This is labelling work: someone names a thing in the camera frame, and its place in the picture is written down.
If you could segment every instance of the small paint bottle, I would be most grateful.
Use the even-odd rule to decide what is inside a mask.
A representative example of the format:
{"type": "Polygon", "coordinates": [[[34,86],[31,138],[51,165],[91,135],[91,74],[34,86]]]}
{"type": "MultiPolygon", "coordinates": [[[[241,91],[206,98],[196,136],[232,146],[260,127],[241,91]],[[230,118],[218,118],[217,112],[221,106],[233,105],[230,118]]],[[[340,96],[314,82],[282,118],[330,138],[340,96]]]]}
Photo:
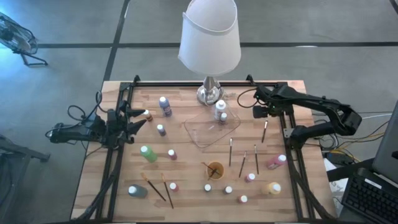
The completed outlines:
{"type": "Polygon", "coordinates": [[[272,182],[261,189],[263,194],[279,194],[282,188],[277,182],[272,182]]]}
{"type": "Polygon", "coordinates": [[[211,185],[210,184],[206,184],[205,185],[205,192],[209,192],[211,191],[211,185]]]}
{"type": "Polygon", "coordinates": [[[149,110],[145,110],[144,115],[145,115],[145,118],[147,119],[147,121],[152,121],[154,119],[152,117],[151,113],[149,112],[149,110]]]}
{"type": "Polygon", "coordinates": [[[225,112],[225,109],[226,109],[225,101],[224,100],[217,101],[214,118],[216,120],[220,120],[221,114],[225,112]]]}
{"type": "Polygon", "coordinates": [[[160,108],[162,108],[162,112],[165,117],[169,117],[172,115],[172,109],[170,107],[169,100],[166,97],[160,97],[159,106],[160,108]]]}
{"type": "Polygon", "coordinates": [[[170,156],[171,160],[177,159],[177,154],[175,153],[175,151],[173,149],[170,149],[167,154],[170,156]]]}
{"type": "Polygon", "coordinates": [[[157,131],[159,132],[159,134],[161,136],[165,136],[166,135],[166,130],[163,128],[163,125],[159,124],[156,128],[157,128],[157,131]]]}
{"type": "Polygon", "coordinates": [[[220,116],[220,124],[225,124],[226,123],[226,113],[222,113],[220,116]]]}
{"type": "Polygon", "coordinates": [[[170,183],[170,189],[171,189],[172,191],[174,191],[174,192],[178,192],[178,190],[179,190],[180,188],[178,187],[178,185],[177,185],[176,183],[172,182],[172,183],[170,183]]]}
{"type": "Polygon", "coordinates": [[[286,156],[283,154],[277,155],[267,162],[268,169],[276,169],[286,163],[286,156]]]}
{"type": "Polygon", "coordinates": [[[250,182],[254,181],[255,178],[256,178],[256,175],[254,175],[254,174],[248,174],[248,175],[244,178],[244,181],[246,181],[246,183],[250,183],[250,182]]]}
{"type": "Polygon", "coordinates": [[[141,155],[145,157],[149,162],[155,162],[157,160],[157,155],[152,151],[149,146],[141,147],[141,155]]]}
{"type": "Polygon", "coordinates": [[[224,194],[230,194],[230,193],[232,193],[232,187],[230,187],[230,186],[226,186],[225,188],[224,188],[224,194]]]}
{"type": "Polygon", "coordinates": [[[148,194],[148,190],[140,185],[133,184],[129,187],[129,195],[132,197],[144,198],[148,194]]]}
{"type": "Polygon", "coordinates": [[[246,203],[246,202],[248,202],[248,196],[246,196],[246,195],[239,196],[239,197],[238,197],[238,202],[239,202],[239,203],[246,203]]]}

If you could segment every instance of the wooden tabletop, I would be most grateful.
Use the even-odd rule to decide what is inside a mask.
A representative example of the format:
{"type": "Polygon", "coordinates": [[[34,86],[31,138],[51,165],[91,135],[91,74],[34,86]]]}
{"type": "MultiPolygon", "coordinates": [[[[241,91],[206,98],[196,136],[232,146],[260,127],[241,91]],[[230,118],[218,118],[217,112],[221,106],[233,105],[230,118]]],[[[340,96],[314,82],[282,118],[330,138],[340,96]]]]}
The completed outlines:
{"type": "MultiPolygon", "coordinates": [[[[288,81],[289,86],[305,93],[304,82],[288,81]]],[[[118,97],[120,82],[104,82],[104,109],[114,108],[118,97]]],[[[147,122],[135,137],[132,145],[125,144],[123,163],[119,179],[118,196],[114,211],[115,222],[272,222],[296,221],[297,216],[290,186],[287,165],[275,170],[266,169],[266,161],[278,154],[284,154],[279,118],[268,118],[269,124],[266,139],[261,143],[264,119],[254,119],[251,109],[239,107],[237,96],[250,87],[226,87],[225,96],[229,108],[240,119],[240,125],[214,144],[197,147],[187,130],[184,122],[199,114],[207,113],[207,108],[197,102],[195,87],[140,87],[134,88],[132,107],[149,110],[154,120],[147,122]],[[159,108],[159,98],[169,99],[173,115],[169,118],[162,116],[159,108]],[[167,135],[162,137],[156,130],[158,124],[163,124],[167,135]],[[231,167],[229,160],[229,139],[233,138],[233,156],[231,167]],[[257,145],[259,170],[257,175],[253,145],[257,145]],[[154,163],[149,163],[139,153],[141,146],[151,146],[158,155],[154,163]],[[169,149],[174,149],[178,159],[172,161],[167,155],[169,149]],[[248,151],[243,168],[242,177],[238,178],[244,151],[248,151]],[[218,161],[224,165],[225,174],[220,180],[207,181],[206,167],[201,162],[218,161]],[[146,176],[167,199],[163,201],[157,193],[144,181],[140,175],[146,176]],[[173,192],[169,189],[174,209],[171,208],[161,173],[164,173],[167,183],[175,182],[180,190],[173,192]],[[251,183],[244,181],[244,176],[254,173],[256,179],[251,183]],[[279,195],[264,195],[261,187],[278,182],[282,186],[279,195]],[[148,190],[146,198],[129,196],[127,190],[130,185],[138,184],[148,190]],[[212,191],[203,190],[205,184],[211,184],[212,191]],[[229,195],[223,189],[232,186],[229,195]],[[248,202],[240,204],[237,197],[247,195],[248,202]]],[[[241,97],[241,104],[254,103],[253,92],[241,97]]],[[[294,106],[297,124],[311,126],[313,119],[311,111],[294,106]]],[[[97,111],[105,118],[104,113],[97,111]]],[[[138,117],[133,121],[144,119],[138,117]]],[[[98,148],[98,144],[90,143],[88,152],[98,148]]],[[[307,168],[310,189],[319,202],[331,213],[335,208],[326,176],[325,166],[319,147],[304,146],[303,156],[307,168]]],[[[100,149],[86,159],[73,207],[72,218],[79,216],[91,203],[100,189],[106,150],[100,149]]],[[[301,201],[305,210],[305,200],[301,193],[301,201]]],[[[104,210],[108,210],[109,196],[106,197],[104,210]]]]}

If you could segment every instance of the lamp base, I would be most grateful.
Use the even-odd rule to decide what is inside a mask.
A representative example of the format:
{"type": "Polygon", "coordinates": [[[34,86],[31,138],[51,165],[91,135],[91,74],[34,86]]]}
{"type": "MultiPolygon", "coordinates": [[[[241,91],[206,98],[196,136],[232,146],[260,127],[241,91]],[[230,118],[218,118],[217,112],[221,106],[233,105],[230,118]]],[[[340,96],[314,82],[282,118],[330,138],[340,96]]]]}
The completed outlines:
{"type": "Polygon", "coordinates": [[[197,91],[198,101],[206,106],[211,106],[217,103],[223,97],[224,90],[220,83],[213,77],[206,77],[203,85],[197,91]]]}

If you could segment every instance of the computer monitor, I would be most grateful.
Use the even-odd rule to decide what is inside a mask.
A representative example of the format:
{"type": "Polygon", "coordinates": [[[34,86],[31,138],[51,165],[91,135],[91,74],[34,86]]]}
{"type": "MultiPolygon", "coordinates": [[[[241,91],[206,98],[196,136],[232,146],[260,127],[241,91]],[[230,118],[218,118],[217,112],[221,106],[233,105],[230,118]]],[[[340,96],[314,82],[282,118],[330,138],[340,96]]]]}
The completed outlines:
{"type": "Polygon", "coordinates": [[[398,101],[373,160],[373,169],[398,184],[398,101]]]}

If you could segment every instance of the blue-gray paint bottle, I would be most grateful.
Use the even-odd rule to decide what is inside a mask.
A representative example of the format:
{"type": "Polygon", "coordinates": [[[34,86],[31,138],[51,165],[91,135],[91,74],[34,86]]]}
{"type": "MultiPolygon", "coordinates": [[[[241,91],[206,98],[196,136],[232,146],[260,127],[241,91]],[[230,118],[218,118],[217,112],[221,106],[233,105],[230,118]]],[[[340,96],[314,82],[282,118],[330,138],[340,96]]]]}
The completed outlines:
{"type": "Polygon", "coordinates": [[[129,195],[132,197],[144,198],[148,194],[148,190],[140,185],[133,184],[129,187],[129,195]]]}
{"type": "Polygon", "coordinates": [[[165,117],[169,117],[172,115],[172,109],[170,107],[169,100],[166,97],[160,97],[159,106],[160,108],[162,108],[162,112],[165,117]]]}

